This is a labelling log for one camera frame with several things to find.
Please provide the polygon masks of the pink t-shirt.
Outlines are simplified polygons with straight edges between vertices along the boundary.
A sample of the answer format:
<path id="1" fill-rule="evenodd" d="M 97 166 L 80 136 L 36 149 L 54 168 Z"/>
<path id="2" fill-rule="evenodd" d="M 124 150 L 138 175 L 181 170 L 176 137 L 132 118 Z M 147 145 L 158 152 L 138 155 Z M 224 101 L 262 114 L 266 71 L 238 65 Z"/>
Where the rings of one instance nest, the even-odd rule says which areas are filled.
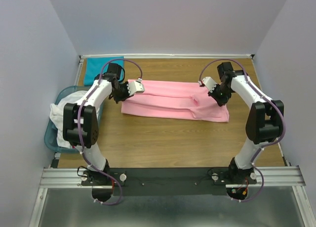
<path id="1" fill-rule="evenodd" d="M 121 113 L 157 118 L 227 123 L 226 106 L 208 96 L 208 89 L 194 82 L 143 80 L 145 92 L 121 104 Z"/>

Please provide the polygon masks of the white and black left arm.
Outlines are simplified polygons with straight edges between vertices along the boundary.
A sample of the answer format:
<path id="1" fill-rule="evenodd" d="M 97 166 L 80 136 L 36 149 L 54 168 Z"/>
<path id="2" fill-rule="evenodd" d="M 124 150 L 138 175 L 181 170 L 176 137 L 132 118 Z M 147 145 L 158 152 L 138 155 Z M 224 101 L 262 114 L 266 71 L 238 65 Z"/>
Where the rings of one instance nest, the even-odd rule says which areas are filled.
<path id="1" fill-rule="evenodd" d="M 120 82 L 120 74 L 125 70 L 117 61 L 119 58 L 107 62 L 95 77 L 91 88 L 78 101 L 67 103 L 63 108 L 63 139 L 78 150 L 86 162 L 88 173 L 82 177 L 92 177 L 99 185 L 109 180 L 112 184 L 119 184 L 119 181 L 110 174 L 108 161 L 97 144 L 97 110 L 106 98 L 119 103 L 136 93 L 133 83 Z"/>

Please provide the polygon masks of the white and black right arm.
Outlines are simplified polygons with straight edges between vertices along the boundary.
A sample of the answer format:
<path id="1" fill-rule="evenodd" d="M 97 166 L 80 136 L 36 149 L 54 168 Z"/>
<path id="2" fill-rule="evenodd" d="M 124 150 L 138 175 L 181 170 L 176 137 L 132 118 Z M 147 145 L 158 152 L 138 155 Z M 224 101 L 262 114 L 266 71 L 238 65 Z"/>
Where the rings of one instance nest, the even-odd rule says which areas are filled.
<path id="1" fill-rule="evenodd" d="M 202 78 L 200 84 L 208 90 L 218 106 L 224 106 L 233 93 L 238 94 L 249 107 L 245 125 L 246 141 L 231 160 L 224 178 L 232 184 L 249 180 L 254 164 L 264 148 L 274 145 L 285 135 L 284 104 L 265 95 L 251 80 L 245 69 L 234 70 L 230 61 L 217 67 L 220 83 L 211 77 Z"/>

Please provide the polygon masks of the folded teal t-shirt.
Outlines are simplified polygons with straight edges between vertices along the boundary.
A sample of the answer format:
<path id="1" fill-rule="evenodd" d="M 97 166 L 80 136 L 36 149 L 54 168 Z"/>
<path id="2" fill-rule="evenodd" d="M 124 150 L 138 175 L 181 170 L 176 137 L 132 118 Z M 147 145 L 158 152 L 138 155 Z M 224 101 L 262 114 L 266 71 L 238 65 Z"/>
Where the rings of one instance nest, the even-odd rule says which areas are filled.
<path id="1" fill-rule="evenodd" d="M 101 72 L 101 69 L 108 61 L 113 60 L 113 59 L 123 59 L 123 58 L 124 58 L 123 56 L 87 58 L 86 72 L 83 79 L 84 86 L 91 86 L 93 84 L 95 77 L 99 75 L 99 73 Z"/>

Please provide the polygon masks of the white t-shirt in basket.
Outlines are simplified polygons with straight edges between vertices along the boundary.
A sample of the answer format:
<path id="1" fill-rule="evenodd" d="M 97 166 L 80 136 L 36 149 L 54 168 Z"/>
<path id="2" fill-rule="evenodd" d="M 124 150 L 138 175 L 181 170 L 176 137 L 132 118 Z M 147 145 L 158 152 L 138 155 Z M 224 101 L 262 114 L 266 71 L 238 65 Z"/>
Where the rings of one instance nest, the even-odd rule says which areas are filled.
<path id="1" fill-rule="evenodd" d="M 58 129 L 57 134 L 57 144 L 60 147 L 72 148 L 71 144 L 68 141 L 65 141 L 63 138 L 63 110 L 64 106 L 67 103 L 75 103 L 81 97 L 85 95 L 87 91 L 77 91 L 75 93 L 70 94 L 69 96 L 63 98 L 58 105 L 50 104 L 50 115 L 49 119 L 54 123 L 56 128 Z"/>

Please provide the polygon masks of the blue plastic laundry basket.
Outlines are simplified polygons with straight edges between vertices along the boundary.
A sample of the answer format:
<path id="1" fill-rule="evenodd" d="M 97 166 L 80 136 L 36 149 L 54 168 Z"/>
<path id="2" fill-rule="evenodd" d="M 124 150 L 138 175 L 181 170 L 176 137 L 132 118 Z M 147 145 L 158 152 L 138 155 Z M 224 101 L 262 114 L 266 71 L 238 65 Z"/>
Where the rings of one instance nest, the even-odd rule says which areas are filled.
<path id="1" fill-rule="evenodd" d="M 88 91 L 90 89 L 90 86 L 69 86 L 61 90 L 61 92 L 58 94 L 54 104 L 58 105 L 59 102 L 69 96 L 72 93 L 75 93 L 77 91 Z M 79 151 L 73 148 L 65 148 L 65 147 L 60 147 L 57 144 L 57 134 L 58 134 L 58 129 L 54 125 L 54 123 L 49 120 L 48 125 L 46 128 L 46 132 L 44 135 L 44 142 L 45 145 L 52 151 L 54 152 L 59 152 L 59 153 L 78 153 Z"/>

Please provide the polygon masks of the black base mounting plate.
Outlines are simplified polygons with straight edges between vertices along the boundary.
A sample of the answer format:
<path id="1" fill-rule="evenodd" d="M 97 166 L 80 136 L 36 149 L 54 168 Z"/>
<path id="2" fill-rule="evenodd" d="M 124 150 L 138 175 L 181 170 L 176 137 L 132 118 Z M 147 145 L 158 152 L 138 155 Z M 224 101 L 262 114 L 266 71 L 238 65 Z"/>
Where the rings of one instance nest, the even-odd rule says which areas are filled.
<path id="1" fill-rule="evenodd" d="M 83 187 L 103 204 L 128 196 L 228 195 L 245 200 L 249 185 L 257 183 L 253 169 L 203 168 L 112 168 L 105 176 L 84 168 L 78 174 Z"/>

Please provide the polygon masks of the aluminium front rail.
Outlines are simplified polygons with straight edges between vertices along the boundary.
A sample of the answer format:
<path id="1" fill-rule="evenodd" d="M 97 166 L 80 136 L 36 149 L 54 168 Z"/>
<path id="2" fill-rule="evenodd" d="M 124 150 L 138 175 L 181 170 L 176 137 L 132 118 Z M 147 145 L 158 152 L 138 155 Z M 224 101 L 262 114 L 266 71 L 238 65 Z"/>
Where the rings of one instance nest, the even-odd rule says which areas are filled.
<path id="1" fill-rule="evenodd" d="M 110 188 L 112 181 L 101 185 L 101 181 L 83 178 L 84 168 L 79 169 L 44 169 L 39 186 L 41 188 Z M 207 168 L 126 168 L 113 170 L 113 176 L 126 186 L 128 181 L 145 186 L 146 184 L 171 185 L 188 183 L 197 186 L 203 181 L 212 185 L 225 185 L 227 188 L 249 185 L 250 187 L 286 187 L 305 186 L 305 181 L 297 166 L 260 167 L 251 177 L 233 183 L 218 173 L 211 174 Z"/>

